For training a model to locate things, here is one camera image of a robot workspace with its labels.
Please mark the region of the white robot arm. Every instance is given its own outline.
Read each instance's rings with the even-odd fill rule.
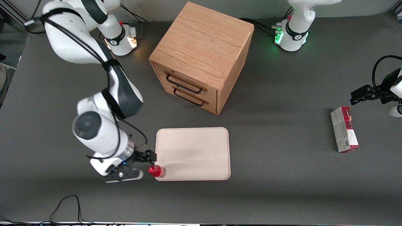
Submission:
[[[103,91],[78,102],[78,115],[72,125],[73,133],[84,145],[95,151],[89,157],[90,163],[99,174],[106,176],[107,182],[140,179],[143,175],[140,170],[123,173],[126,168],[122,165],[131,166],[134,162],[153,164],[156,154],[150,150],[135,150],[134,142],[118,127],[116,118],[124,120],[135,115],[144,101],[105,44],[90,36],[88,27],[93,27],[91,21],[95,14],[86,23],[84,18],[87,15],[79,13],[76,7],[68,3],[70,1],[75,4],[78,2],[50,1],[43,8],[41,21],[53,50],[60,58],[71,63],[102,64],[113,80],[112,86],[108,85]],[[106,13],[101,1],[92,2]],[[116,49],[130,48],[120,42]]]
[[[63,0],[63,2],[71,5],[80,14],[88,31],[95,28],[101,31],[113,54],[127,55],[137,47],[136,28],[120,25],[116,17],[108,13],[120,6],[120,0]]]
[[[315,6],[329,6],[342,0],[287,0],[293,7],[291,19],[276,24],[279,28],[275,44],[286,51],[296,51],[306,42],[308,29],[316,18]]]

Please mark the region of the green led light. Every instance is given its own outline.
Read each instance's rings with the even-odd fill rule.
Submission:
[[[275,37],[275,42],[276,42],[276,44],[281,43],[282,37],[283,37],[283,31],[281,31],[281,32],[280,32],[279,34],[277,34],[277,36]]]
[[[303,44],[306,43],[307,36],[308,36],[308,32],[306,33],[306,37],[304,38]]]

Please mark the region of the drawer handle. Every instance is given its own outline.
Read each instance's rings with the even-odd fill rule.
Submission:
[[[170,83],[172,83],[172,84],[175,84],[175,85],[177,85],[178,87],[183,88],[183,89],[185,89],[185,90],[187,90],[187,91],[189,91],[189,92],[192,92],[192,93],[194,93],[194,94],[200,94],[201,91],[202,91],[202,88],[200,88],[199,91],[195,91],[195,90],[192,90],[192,89],[190,89],[190,88],[187,88],[187,87],[185,87],[185,86],[183,86],[183,85],[180,85],[180,84],[177,83],[177,82],[174,82],[174,81],[170,80],[169,77],[170,77],[170,74],[168,74],[168,75],[166,76],[166,80],[167,80],[168,82],[170,82]]]
[[[191,101],[191,100],[189,100],[189,99],[187,99],[187,98],[185,98],[185,97],[183,97],[183,96],[180,96],[179,94],[176,93],[176,91],[177,91],[177,89],[175,88],[174,91],[173,91],[173,93],[174,93],[174,95],[175,95],[176,97],[178,97],[178,98],[181,98],[181,99],[183,99],[183,100],[185,100],[185,101],[188,101],[188,102],[190,102],[190,103],[192,103],[192,104],[194,104],[194,105],[196,105],[196,106],[199,106],[199,107],[202,107],[202,106],[204,106],[204,104],[205,104],[205,101],[203,101],[201,104],[197,104],[197,103],[194,102],[194,101]]]

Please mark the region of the red and white box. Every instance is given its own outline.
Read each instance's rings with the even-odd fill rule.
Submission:
[[[359,143],[352,127],[351,108],[339,107],[331,112],[331,118],[338,152],[346,153],[359,149]]]

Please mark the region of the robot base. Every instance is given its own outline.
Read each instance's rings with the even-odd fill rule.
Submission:
[[[122,27],[125,30],[126,37],[120,43],[112,43],[113,41],[109,42],[105,39],[107,47],[117,56],[127,55],[138,46],[137,29],[126,24],[123,24]]]
[[[276,23],[277,26],[285,27],[286,23],[288,22],[288,19],[285,19],[281,22]],[[304,36],[301,37],[300,40],[293,40],[292,36],[286,31],[286,29],[281,29],[280,32],[275,36],[275,41],[274,43],[279,45],[283,50],[293,52],[306,43],[306,38],[308,36],[308,33]]]

